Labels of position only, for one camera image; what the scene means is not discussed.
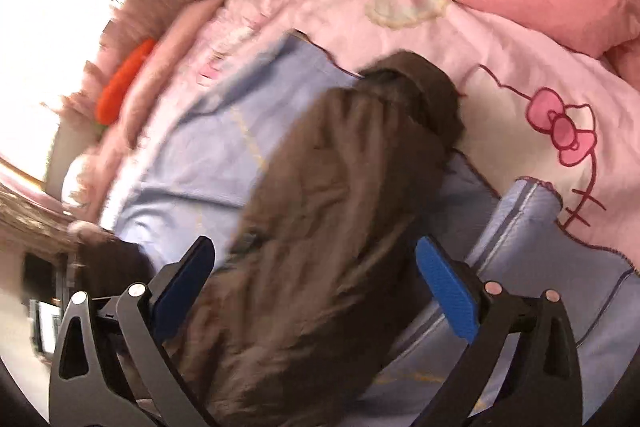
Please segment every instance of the cartoon cat face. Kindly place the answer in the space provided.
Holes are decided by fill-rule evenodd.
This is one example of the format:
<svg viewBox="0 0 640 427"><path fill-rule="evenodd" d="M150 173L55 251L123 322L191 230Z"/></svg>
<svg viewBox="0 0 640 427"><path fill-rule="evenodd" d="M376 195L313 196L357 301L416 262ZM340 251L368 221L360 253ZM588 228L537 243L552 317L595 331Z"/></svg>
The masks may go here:
<svg viewBox="0 0 640 427"><path fill-rule="evenodd" d="M596 180L595 117L542 87L522 93L478 66L460 86L465 134L459 149L500 194L524 176L552 185L564 203L564 228L586 222L580 210Z"/></svg>

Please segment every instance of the bed sheet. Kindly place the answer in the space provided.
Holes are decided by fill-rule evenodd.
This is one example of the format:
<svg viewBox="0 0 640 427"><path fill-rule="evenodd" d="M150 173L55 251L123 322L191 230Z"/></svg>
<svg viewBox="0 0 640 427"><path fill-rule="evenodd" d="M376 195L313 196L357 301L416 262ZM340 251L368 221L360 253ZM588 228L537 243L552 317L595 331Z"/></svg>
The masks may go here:
<svg viewBox="0 0 640 427"><path fill-rule="evenodd" d="M356 71L405 48L443 69L462 94L460 151L504 195L523 176L562 200L558 227L640 263L640 93L597 60L538 32L451 0L227 0L201 29L102 214L113 228L164 136L203 92L295 28Z"/></svg>

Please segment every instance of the yellow stitching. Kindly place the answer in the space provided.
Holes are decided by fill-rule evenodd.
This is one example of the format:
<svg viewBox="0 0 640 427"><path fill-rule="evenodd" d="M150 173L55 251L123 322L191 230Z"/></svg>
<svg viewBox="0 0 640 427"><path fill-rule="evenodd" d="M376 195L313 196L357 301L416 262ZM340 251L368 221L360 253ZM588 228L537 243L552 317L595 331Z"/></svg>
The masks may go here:
<svg viewBox="0 0 640 427"><path fill-rule="evenodd" d="M231 117L236 120L236 124L240 128L240 132L244 137L244 142L246 143L247 149L249 149L249 152L254 157L258 168L264 172L264 158L262 158L262 154L260 154L260 148L255 142L254 137L251 136L249 128L244 123L244 118L242 117L242 113L240 112L240 109L238 109L238 106L234 106L231 108Z"/></svg>

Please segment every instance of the wall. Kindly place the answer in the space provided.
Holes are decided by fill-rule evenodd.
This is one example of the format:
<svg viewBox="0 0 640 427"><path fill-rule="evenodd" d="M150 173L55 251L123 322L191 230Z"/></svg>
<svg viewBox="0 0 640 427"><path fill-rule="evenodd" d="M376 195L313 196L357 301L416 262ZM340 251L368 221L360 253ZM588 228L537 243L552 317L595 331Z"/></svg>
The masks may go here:
<svg viewBox="0 0 640 427"><path fill-rule="evenodd" d="M0 238L0 358L22 392L45 418L49 371L33 354L26 308L20 302L22 247Z"/></svg>

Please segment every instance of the bright window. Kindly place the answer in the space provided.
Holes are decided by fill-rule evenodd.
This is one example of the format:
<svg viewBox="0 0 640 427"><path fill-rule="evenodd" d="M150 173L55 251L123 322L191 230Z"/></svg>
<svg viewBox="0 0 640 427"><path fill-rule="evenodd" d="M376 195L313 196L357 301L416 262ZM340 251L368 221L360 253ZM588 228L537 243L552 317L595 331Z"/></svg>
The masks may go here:
<svg viewBox="0 0 640 427"><path fill-rule="evenodd" d="M80 87L124 0L0 0L0 158L44 181L61 94Z"/></svg>

